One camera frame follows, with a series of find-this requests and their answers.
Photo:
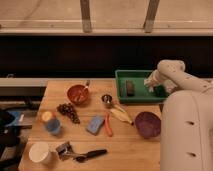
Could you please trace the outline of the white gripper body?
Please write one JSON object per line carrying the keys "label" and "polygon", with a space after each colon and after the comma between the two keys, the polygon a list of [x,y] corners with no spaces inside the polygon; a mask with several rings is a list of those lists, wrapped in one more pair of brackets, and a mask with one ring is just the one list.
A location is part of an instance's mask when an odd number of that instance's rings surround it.
{"label": "white gripper body", "polygon": [[161,85],[165,80],[165,76],[163,76],[158,70],[154,70],[149,77],[144,80],[144,85],[150,92],[153,92],[154,88]]}

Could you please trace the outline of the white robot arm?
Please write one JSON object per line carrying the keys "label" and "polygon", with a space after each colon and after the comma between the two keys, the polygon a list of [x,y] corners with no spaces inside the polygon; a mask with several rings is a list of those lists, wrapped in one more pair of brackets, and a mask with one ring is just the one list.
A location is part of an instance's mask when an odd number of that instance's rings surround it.
{"label": "white robot arm", "polygon": [[186,73],[181,60],[161,60],[144,84],[153,89],[166,80],[179,90],[162,110],[160,171],[213,171],[213,84]]}

